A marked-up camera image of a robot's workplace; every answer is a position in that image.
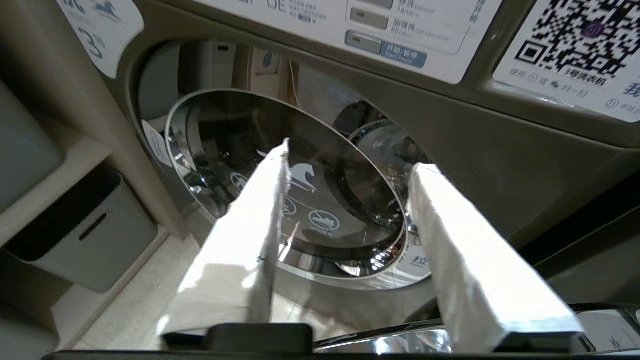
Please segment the gray machine panel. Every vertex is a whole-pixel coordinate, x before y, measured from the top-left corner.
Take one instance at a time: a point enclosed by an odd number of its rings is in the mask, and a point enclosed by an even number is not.
[[[632,126],[483,90],[491,78],[489,64],[499,59],[498,49],[506,47],[506,34],[517,29],[519,20],[513,14],[525,14],[521,2],[503,4],[466,78],[457,86],[318,46],[190,1],[163,2],[171,5],[136,1],[145,31],[126,49],[118,79],[106,79],[121,108],[134,119],[137,110],[130,106],[127,93],[135,94],[136,83],[127,78],[135,77],[134,70],[149,51],[163,42],[215,37],[283,54],[340,79],[403,126],[515,247],[533,240],[640,167],[640,152],[573,135],[615,137],[617,129]],[[176,11],[172,5],[188,11]],[[174,26],[163,26],[167,22]],[[527,121],[531,118],[552,126]],[[557,130],[564,125],[571,125],[573,134]]]
[[[535,2],[534,0],[503,1],[474,57],[474,61],[467,70],[463,81],[457,85],[416,76],[412,72],[330,47],[316,47],[296,35],[234,17],[191,1],[162,0],[162,2],[210,17],[216,22],[228,24],[237,29],[260,34],[264,38],[278,39],[281,44],[289,44],[297,49],[336,59],[343,64],[367,69],[372,74],[395,79],[463,102],[490,108],[603,143],[629,148],[640,147],[640,125],[638,124],[630,125],[591,111],[553,104],[547,101],[548,99],[541,99],[535,94],[523,95],[503,91],[499,87],[492,86],[494,83],[492,80],[493,70],[509,47],[509,43],[522,21],[526,18]]]

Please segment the button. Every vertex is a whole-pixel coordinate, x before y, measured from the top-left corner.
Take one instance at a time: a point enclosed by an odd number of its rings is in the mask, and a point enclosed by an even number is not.
[[[348,46],[357,47],[358,49],[369,51],[374,54],[380,54],[380,50],[382,50],[382,40],[368,37],[354,31],[347,32],[347,37],[344,42]]]
[[[394,0],[360,0],[360,1],[364,3],[378,5],[387,9],[391,9],[392,7],[394,7]]]
[[[389,18],[378,15],[377,13],[368,12],[358,8],[351,8],[351,20],[361,24],[373,26],[381,30],[387,29]]]

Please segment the blue button label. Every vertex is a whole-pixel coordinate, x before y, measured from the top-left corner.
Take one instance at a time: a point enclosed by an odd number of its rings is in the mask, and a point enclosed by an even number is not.
[[[380,54],[387,59],[395,60],[403,64],[423,68],[427,62],[427,54],[410,49],[405,46],[384,42]]]

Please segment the bin handle slot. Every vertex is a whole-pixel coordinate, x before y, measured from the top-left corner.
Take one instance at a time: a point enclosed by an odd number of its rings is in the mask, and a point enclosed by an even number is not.
[[[85,231],[82,233],[82,235],[80,235],[80,241],[83,241],[87,236],[89,236],[89,234],[96,228],[98,227],[98,225],[100,225],[100,223],[102,223],[104,221],[104,219],[107,218],[107,213],[104,213],[102,215],[100,215],[100,217],[98,219],[96,219],[96,221],[94,221],[94,223]]]

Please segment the chrome trim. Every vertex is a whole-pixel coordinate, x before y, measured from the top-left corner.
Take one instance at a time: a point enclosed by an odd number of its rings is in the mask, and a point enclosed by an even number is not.
[[[420,238],[416,236],[415,233],[409,232],[409,235],[406,238],[406,245],[402,249],[402,255],[383,271],[370,276],[351,278],[328,277],[300,269],[302,266],[296,267],[283,262],[278,262],[278,267],[302,278],[329,286],[336,286],[338,288],[362,291],[400,289],[425,281],[431,277],[431,272],[423,277],[416,278],[400,271],[397,268],[398,262],[402,261],[405,257],[407,248],[412,245],[422,246]]]
[[[320,354],[451,354],[446,326],[439,320],[412,323],[320,341]]]

